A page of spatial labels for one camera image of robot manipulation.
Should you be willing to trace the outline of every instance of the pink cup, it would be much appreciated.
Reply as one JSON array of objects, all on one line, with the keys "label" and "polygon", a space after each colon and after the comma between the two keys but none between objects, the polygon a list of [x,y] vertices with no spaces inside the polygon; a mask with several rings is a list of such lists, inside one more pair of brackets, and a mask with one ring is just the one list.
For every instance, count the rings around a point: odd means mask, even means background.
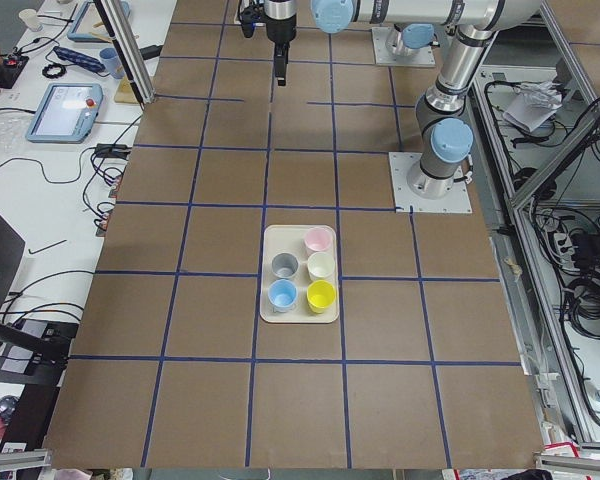
[{"label": "pink cup", "polygon": [[326,252],[331,248],[333,236],[331,231],[324,227],[313,227],[304,236],[304,246],[307,249],[307,255],[313,255],[316,252]]}]

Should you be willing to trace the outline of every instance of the metal bracket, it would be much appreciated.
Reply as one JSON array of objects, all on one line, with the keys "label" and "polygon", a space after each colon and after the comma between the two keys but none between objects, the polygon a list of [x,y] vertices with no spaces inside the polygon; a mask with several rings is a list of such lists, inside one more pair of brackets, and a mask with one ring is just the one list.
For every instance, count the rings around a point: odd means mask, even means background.
[{"label": "metal bracket", "polygon": [[[396,211],[409,213],[413,209],[414,212],[426,213],[473,213],[465,182],[455,183],[449,193],[439,200],[422,198],[411,190],[407,185],[407,173],[411,166],[420,160],[421,155],[410,152],[389,153]],[[463,176],[460,168],[458,176]]]},{"label": "metal bracket", "polygon": [[387,37],[391,33],[391,30],[392,27],[373,27],[371,29],[376,65],[421,68],[434,68],[436,66],[436,59],[433,56],[431,47],[421,48],[418,53],[408,57],[396,57],[392,55],[386,46]]}]

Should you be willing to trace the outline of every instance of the yellow cup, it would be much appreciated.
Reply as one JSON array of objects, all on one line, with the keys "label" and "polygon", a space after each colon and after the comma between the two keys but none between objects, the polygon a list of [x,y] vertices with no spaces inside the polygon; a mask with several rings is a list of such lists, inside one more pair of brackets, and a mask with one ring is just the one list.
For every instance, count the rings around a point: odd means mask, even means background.
[{"label": "yellow cup", "polygon": [[307,289],[309,308],[314,313],[324,313],[336,301],[336,289],[325,280],[318,280]]}]

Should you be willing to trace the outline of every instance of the white tray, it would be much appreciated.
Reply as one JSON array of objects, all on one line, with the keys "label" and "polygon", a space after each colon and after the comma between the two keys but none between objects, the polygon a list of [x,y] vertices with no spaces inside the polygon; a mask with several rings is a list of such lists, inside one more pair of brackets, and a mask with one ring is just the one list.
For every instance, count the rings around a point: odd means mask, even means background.
[{"label": "white tray", "polygon": [[[327,250],[336,261],[334,274],[325,279],[336,288],[336,301],[324,313],[314,313],[309,308],[307,301],[307,288],[311,284],[307,270],[308,255],[304,246],[305,233],[314,227],[322,227],[333,237],[331,248]],[[269,323],[331,323],[340,316],[340,302],[338,299],[338,256],[336,232],[326,225],[271,225],[264,232],[262,245],[262,280],[260,289],[260,316]],[[293,283],[298,289],[298,300],[293,310],[289,312],[274,312],[269,302],[269,286],[277,280],[271,271],[271,261],[279,253],[291,253],[298,259],[298,273],[293,278]]]}]

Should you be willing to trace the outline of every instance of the white desk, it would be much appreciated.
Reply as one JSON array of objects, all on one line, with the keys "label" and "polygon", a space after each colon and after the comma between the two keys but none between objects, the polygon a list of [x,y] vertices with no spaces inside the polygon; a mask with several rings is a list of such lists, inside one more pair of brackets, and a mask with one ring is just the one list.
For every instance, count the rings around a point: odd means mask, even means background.
[{"label": "white desk", "polygon": [[[130,23],[135,32],[140,32],[140,47],[164,42],[176,0],[128,0],[131,6]],[[77,2],[59,5],[55,0],[46,0],[40,8],[41,14],[68,18]],[[45,23],[60,22],[42,19]],[[40,36],[55,36],[61,26],[45,25],[41,32],[27,30],[18,46]],[[60,45],[87,55],[97,57],[102,43],[76,43],[65,35],[58,39]],[[35,110],[42,99],[47,85],[52,81],[42,76],[42,68],[48,64],[44,58],[54,45],[29,54],[30,61],[15,88],[3,90],[0,107],[16,107]],[[150,74],[155,72],[158,59],[147,62]],[[101,78],[79,67],[69,67],[68,73],[54,82],[99,83],[105,99],[98,120],[90,135],[81,144],[33,144],[24,139],[24,132],[31,115],[8,113],[0,115],[0,164],[12,157],[28,157],[41,161],[45,172],[52,180],[69,180],[77,176],[80,152],[97,143],[111,143],[141,113],[139,106],[113,103],[118,81]],[[137,128],[131,128],[121,143],[133,144]],[[46,275],[65,270],[93,271],[102,248],[102,239],[95,236],[94,215],[85,211],[82,191],[93,174],[89,153],[82,158],[82,176],[75,183],[51,185],[45,182],[40,167],[31,162],[12,162],[0,168],[0,214],[26,241],[25,257],[20,266],[13,290],[18,290]],[[89,188],[92,205],[106,200],[109,188],[96,178]],[[30,255],[61,240],[62,244]],[[14,305],[14,310],[27,310],[47,302],[73,302],[84,305],[91,285],[91,275],[72,274],[46,280],[27,292]],[[61,314],[44,314],[51,321],[66,321]],[[20,385],[0,384],[0,397],[7,394],[19,395]]]},{"label": "white desk", "polygon": [[[62,16],[69,18],[71,11],[76,4],[80,5],[81,0],[71,2],[67,5],[59,5],[55,0],[45,0],[40,8],[40,14]],[[137,32],[136,42],[140,48],[149,45],[161,45],[167,35],[169,21],[173,14],[176,0],[128,0],[131,7],[129,22],[134,32]],[[44,23],[53,23],[59,25],[61,22],[42,18]],[[31,32],[27,30],[18,42],[18,46],[24,46],[30,43],[34,38],[49,36],[54,37],[62,26],[44,25],[40,32]],[[103,48],[109,46],[105,43],[85,43],[73,42],[63,34],[58,39],[60,46],[79,51],[85,55],[98,58],[98,53]],[[141,110],[138,105],[120,104],[112,101],[118,88],[118,80],[111,77],[102,78],[95,73],[89,72],[83,68],[71,66],[67,68],[67,74],[57,80],[49,80],[42,76],[42,69],[49,63],[44,57],[55,46],[51,44],[43,49],[28,54],[29,63],[23,70],[20,78],[12,90],[3,90],[0,95],[0,107],[10,106],[17,108],[27,108],[35,110],[42,99],[47,85],[51,82],[62,83],[99,83],[105,96],[105,102],[98,115],[99,123],[131,123]],[[51,59],[57,61],[57,57],[52,54]],[[158,59],[154,58],[145,62],[149,75],[153,75],[158,66]]]}]

